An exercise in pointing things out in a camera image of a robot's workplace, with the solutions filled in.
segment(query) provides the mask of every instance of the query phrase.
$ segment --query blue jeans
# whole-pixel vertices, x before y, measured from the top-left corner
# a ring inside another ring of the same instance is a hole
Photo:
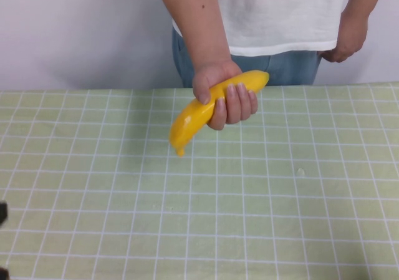
[[[193,87],[194,68],[183,38],[173,30],[173,60],[184,88]],[[314,51],[291,51],[274,56],[232,56],[243,72],[261,70],[270,74],[267,85],[312,85],[321,57]]]

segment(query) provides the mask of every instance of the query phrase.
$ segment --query toy banana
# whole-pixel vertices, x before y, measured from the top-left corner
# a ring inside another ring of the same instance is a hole
[[[247,90],[258,93],[269,81],[267,72],[252,70],[237,75],[231,79],[215,85],[210,89],[211,100],[203,105],[197,99],[191,101],[179,114],[170,129],[169,141],[179,157],[184,156],[184,147],[190,142],[195,134],[204,127],[212,118],[214,106],[219,98],[226,98],[226,90],[230,84],[243,83]]]

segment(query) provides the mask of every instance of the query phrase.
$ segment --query wrist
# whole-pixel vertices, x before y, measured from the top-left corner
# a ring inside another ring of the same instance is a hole
[[[218,44],[217,42],[194,46],[191,52],[189,49],[189,53],[195,71],[210,63],[231,60],[229,46],[227,44]]]

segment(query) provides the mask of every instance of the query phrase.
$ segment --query banana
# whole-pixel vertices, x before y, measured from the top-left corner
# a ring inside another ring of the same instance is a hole
[[[179,157],[185,154],[184,147],[195,134],[204,127],[212,118],[214,106],[219,98],[226,98],[226,89],[230,84],[243,83],[247,90],[258,93],[269,81],[269,74],[260,70],[252,70],[215,85],[210,89],[211,101],[203,105],[197,99],[191,101],[177,116],[170,128],[170,145],[176,150]]]

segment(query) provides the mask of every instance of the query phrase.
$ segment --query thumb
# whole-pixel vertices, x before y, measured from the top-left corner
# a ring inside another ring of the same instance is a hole
[[[209,91],[209,84],[207,81],[200,80],[193,82],[194,96],[203,105],[206,105],[211,101],[211,92]]]

